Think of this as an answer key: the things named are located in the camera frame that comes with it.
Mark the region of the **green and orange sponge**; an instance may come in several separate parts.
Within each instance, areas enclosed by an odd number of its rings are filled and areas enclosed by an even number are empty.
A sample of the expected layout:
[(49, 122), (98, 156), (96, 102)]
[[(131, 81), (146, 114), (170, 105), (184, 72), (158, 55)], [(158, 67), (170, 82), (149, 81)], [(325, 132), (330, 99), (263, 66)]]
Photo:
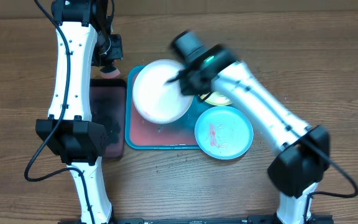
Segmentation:
[(112, 79), (120, 75), (121, 72), (114, 65), (108, 65), (100, 70), (100, 74), (102, 78)]

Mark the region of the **white plate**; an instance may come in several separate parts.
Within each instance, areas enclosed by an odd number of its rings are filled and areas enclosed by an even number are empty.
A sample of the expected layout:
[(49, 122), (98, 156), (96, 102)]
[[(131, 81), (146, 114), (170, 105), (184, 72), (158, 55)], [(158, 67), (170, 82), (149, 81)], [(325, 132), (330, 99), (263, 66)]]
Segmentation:
[(149, 63), (139, 72), (134, 81), (132, 98), (136, 110), (147, 121), (168, 124), (188, 111), (193, 97), (182, 95), (179, 83), (167, 83), (183, 68), (175, 60), (162, 59)]

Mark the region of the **light blue plate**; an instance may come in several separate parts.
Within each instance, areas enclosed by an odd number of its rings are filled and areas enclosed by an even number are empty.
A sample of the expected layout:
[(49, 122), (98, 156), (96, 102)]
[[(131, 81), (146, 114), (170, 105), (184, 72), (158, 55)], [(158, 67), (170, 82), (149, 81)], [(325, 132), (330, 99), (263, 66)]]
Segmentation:
[(221, 160), (241, 157), (254, 138), (248, 118), (230, 106), (215, 106), (203, 112), (195, 124), (195, 139), (207, 155)]

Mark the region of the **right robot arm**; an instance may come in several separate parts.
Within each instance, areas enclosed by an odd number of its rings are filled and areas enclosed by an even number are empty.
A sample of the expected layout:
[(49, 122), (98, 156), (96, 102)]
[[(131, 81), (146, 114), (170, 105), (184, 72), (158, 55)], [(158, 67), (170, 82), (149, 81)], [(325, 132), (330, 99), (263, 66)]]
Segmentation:
[(208, 49), (191, 31), (176, 36), (171, 49), (184, 62), (173, 82), (184, 95), (217, 91), (260, 131), (275, 154), (267, 169), (280, 191), (276, 219), (280, 223), (312, 223), (311, 194), (329, 164), (330, 137), (322, 126), (311, 127), (287, 110), (253, 76), (245, 62), (218, 44)]

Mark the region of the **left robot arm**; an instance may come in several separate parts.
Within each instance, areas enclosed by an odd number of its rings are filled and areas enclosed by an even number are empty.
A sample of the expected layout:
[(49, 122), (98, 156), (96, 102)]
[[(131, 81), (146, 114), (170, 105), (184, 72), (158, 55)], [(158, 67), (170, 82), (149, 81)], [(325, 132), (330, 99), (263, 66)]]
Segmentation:
[(111, 223), (112, 203), (108, 199), (102, 172), (107, 133), (92, 121), (90, 107), (91, 67), (113, 71), (122, 59), (122, 40), (112, 33), (113, 1), (53, 1), (47, 18), (57, 35), (55, 87), (46, 119), (36, 121), (36, 133), (43, 143), (30, 159), (24, 177), (44, 147), (66, 166), (35, 178), (45, 180), (70, 172), (80, 200), (79, 223)]

